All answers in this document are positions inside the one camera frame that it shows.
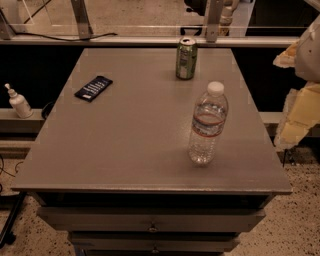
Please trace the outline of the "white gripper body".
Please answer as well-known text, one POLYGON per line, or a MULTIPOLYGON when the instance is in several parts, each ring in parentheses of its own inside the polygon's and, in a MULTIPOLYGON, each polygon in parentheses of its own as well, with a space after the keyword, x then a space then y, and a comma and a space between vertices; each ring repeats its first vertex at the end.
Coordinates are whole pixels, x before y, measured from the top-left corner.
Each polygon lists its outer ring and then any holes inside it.
POLYGON ((320 15, 299 39, 295 74, 306 81, 320 82, 320 15))

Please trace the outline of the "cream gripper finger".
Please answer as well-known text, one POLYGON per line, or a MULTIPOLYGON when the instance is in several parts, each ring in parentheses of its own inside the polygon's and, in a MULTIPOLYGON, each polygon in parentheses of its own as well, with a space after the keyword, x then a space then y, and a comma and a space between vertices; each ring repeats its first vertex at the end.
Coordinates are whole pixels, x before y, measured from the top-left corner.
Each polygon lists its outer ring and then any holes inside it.
POLYGON ((311 128, 320 122, 320 84, 307 82, 300 89, 291 89, 286 96, 282 118, 276 129, 277 151, 297 146, 311 128))
POLYGON ((273 64, 280 68, 294 68, 297 46, 298 42, 292 43, 286 50, 276 56, 273 64))

